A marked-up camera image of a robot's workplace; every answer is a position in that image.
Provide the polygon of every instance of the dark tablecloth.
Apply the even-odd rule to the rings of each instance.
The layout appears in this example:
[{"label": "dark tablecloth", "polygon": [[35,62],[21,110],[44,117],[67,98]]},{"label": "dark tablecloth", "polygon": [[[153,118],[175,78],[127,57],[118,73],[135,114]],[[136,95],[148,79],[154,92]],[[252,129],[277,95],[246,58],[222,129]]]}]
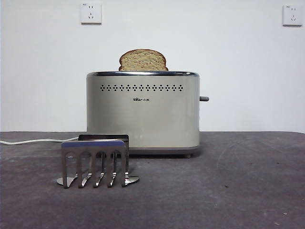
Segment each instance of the dark tablecloth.
[{"label": "dark tablecloth", "polygon": [[[4,132],[1,140],[79,133]],[[1,145],[2,229],[305,228],[305,134],[201,132],[191,158],[130,159],[136,184],[63,189],[60,143]]]}]

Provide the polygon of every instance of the toaster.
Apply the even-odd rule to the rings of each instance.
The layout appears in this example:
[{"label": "toaster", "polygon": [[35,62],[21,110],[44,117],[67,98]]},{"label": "toaster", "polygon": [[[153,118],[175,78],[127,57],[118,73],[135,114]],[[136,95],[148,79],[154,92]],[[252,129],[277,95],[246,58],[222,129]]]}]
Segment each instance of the toaster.
[{"label": "toaster", "polygon": [[195,153],[199,75],[93,72],[87,75],[87,133],[127,134],[130,154]]}]

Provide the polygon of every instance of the toast rack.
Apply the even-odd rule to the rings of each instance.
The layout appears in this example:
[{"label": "toast rack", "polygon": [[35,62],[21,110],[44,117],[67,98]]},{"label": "toast rack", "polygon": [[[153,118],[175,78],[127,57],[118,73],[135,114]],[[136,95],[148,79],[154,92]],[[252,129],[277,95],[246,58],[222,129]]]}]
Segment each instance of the toast rack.
[{"label": "toast rack", "polygon": [[[74,177],[67,176],[67,155],[73,154],[76,158],[76,174]],[[90,155],[88,174],[82,179],[82,158],[85,154]],[[117,155],[121,155],[121,184],[122,187],[137,182],[139,177],[129,176],[129,137],[128,135],[80,135],[76,142],[63,142],[61,144],[62,177],[56,182],[69,188],[73,181],[78,181],[78,187],[82,188],[86,182],[93,179],[93,187],[106,176],[107,187],[112,187],[117,177]],[[97,171],[96,163],[100,163],[101,170]]]}]

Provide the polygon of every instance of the bread slice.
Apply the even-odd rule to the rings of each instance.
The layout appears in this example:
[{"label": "bread slice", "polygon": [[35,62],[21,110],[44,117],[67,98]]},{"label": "bread slice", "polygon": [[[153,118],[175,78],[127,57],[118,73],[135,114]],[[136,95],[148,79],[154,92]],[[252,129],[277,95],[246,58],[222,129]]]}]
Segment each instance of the bread slice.
[{"label": "bread slice", "polygon": [[120,57],[120,64],[119,71],[168,71],[165,57],[150,49],[131,50]]}]

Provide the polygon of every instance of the wall outlet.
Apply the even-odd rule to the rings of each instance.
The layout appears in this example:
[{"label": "wall outlet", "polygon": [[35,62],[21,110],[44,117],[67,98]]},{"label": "wall outlet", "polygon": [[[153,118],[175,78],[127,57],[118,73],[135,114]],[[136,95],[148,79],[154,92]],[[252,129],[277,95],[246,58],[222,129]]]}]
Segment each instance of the wall outlet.
[{"label": "wall outlet", "polygon": [[302,25],[302,7],[295,5],[283,6],[283,25]]},{"label": "wall outlet", "polygon": [[102,5],[99,3],[81,4],[81,23],[82,24],[101,24]]}]

